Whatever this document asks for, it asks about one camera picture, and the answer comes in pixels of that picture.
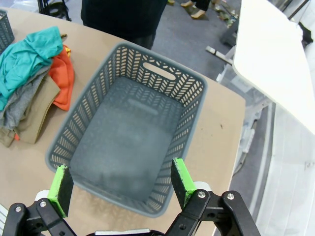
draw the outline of floor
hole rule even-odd
[[[209,45],[224,54],[230,49],[222,45],[219,40],[227,29],[226,24],[211,9],[206,13],[208,20],[193,20],[180,6],[182,1],[177,0],[174,6],[168,5],[165,8],[152,50],[215,80],[222,72],[224,63],[206,52],[205,48]],[[0,6],[10,7],[13,2],[14,0],[1,0]],[[239,8],[241,0],[227,2]],[[67,6],[72,21],[82,24],[80,1],[68,0]],[[260,166],[266,117],[267,111],[264,110],[257,123],[256,133],[245,164],[233,177],[231,183],[230,189],[239,191],[248,207],[251,204]]]

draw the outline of screw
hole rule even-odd
[[[229,194],[227,195],[227,198],[230,199],[230,200],[233,200],[233,199],[234,199],[234,195],[231,194],[231,193],[229,193]]]
[[[204,192],[202,192],[202,191],[200,191],[198,193],[198,197],[200,197],[200,198],[204,198],[205,196],[206,196],[206,194]]]
[[[40,207],[45,207],[46,206],[46,202],[42,201],[39,205],[40,205]]]
[[[16,208],[15,208],[15,211],[16,212],[20,212],[22,210],[22,208],[20,207],[20,206],[17,206]]]

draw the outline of white panel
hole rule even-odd
[[[257,218],[263,236],[315,235],[315,136],[276,108],[273,155]]]
[[[236,74],[315,134],[313,85],[296,25],[266,0],[242,0],[240,14]]]

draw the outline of gray plastic basket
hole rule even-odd
[[[119,44],[71,107],[47,165],[53,171],[67,165],[79,187],[158,217],[172,195],[171,161],[186,156],[205,91],[193,71]]]
[[[0,55],[13,42],[14,35],[7,12],[0,9]]]

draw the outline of gray carpet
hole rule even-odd
[[[14,0],[1,0],[0,1],[0,7],[3,6],[3,7],[10,7],[12,6]]]
[[[180,2],[166,6],[152,50],[215,80],[224,62],[205,48],[209,45],[227,53],[229,47],[219,40],[227,27],[214,10],[209,9],[206,15],[208,21],[193,20]]]

